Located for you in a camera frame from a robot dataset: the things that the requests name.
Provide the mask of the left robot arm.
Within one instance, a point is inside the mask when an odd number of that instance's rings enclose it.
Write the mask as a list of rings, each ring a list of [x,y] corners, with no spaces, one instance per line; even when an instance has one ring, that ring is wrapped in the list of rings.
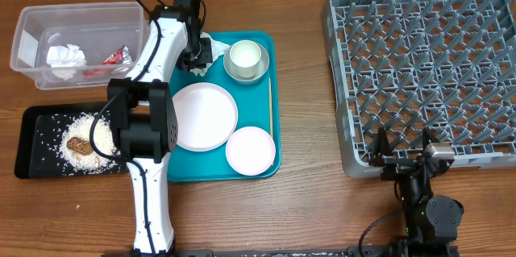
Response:
[[[159,1],[149,15],[149,37],[133,69],[107,86],[110,130],[126,164],[135,201],[135,240],[130,256],[172,256],[167,170],[177,145],[177,118],[169,80],[175,69],[206,69],[215,61],[210,37],[202,35],[202,0]]]

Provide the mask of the white napkin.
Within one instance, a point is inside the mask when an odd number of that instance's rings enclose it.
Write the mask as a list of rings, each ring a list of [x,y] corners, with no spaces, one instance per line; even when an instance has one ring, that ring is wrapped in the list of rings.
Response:
[[[229,44],[225,44],[223,42],[217,41],[213,39],[208,33],[201,33],[200,35],[201,39],[209,39],[210,40],[210,47],[212,51],[212,61],[208,62],[206,64],[205,68],[193,68],[191,72],[195,76],[204,77],[210,68],[210,66],[220,57],[224,56],[226,51],[230,48]]]

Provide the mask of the small white tissue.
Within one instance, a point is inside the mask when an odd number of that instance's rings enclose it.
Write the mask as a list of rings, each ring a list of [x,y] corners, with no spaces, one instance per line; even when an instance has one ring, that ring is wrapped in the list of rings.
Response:
[[[62,79],[69,80],[76,74],[73,67],[86,65],[84,52],[79,46],[67,44],[66,46],[51,46],[48,49],[47,64],[52,67],[52,73]]]

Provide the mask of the large white plate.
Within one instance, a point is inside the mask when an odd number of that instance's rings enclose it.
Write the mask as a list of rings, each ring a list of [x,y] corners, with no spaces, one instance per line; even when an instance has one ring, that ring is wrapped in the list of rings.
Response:
[[[177,144],[195,152],[210,151],[223,145],[238,122],[234,98],[221,86],[198,82],[173,96],[177,115]]]

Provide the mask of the brown cookie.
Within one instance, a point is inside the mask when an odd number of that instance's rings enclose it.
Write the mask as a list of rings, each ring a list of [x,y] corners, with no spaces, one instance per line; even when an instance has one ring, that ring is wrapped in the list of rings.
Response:
[[[92,148],[88,140],[81,139],[78,137],[72,137],[71,139],[69,139],[66,143],[66,147],[69,150],[76,152],[80,155],[90,155],[94,152],[94,149]]]

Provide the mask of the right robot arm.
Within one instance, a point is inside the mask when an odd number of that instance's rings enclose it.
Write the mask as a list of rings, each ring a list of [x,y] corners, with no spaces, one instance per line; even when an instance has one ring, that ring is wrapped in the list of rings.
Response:
[[[428,128],[422,132],[423,152],[410,158],[397,158],[384,128],[379,128],[368,162],[381,167],[381,179],[394,182],[395,197],[402,208],[376,220],[360,236],[358,251],[364,256],[363,241],[367,233],[392,217],[404,215],[406,235],[393,238],[380,254],[383,256],[457,256],[450,245],[457,239],[464,207],[450,197],[436,196],[431,179],[443,175],[454,162],[455,152],[448,143],[440,142]]]

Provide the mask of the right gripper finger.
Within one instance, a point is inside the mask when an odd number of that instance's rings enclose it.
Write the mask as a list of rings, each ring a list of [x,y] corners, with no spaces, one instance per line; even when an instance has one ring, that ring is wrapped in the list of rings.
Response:
[[[422,148],[424,156],[432,156],[433,149],[435,148],[435,144],[439,143],[437,138],[434,136],[432,130],[428,127],[425,127],[422,130]]]
[[[374,147],[372,150],[372,160],[381,160],[384,156],[391,156],[392,149],[384,127],[377,131]]]

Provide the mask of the red snack wrapper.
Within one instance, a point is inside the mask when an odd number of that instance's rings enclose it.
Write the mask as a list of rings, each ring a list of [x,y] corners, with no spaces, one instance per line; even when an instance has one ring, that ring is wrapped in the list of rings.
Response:
[[[134,62],[131,58],[129,48],[126,45],[123,45],[102,63],[103,66],[114,66],[114,68],[95,68],[85,70],[83,72],[83,77],[85,79],[94,79],[104,76],[124,76],[131,69],[133,64]]]

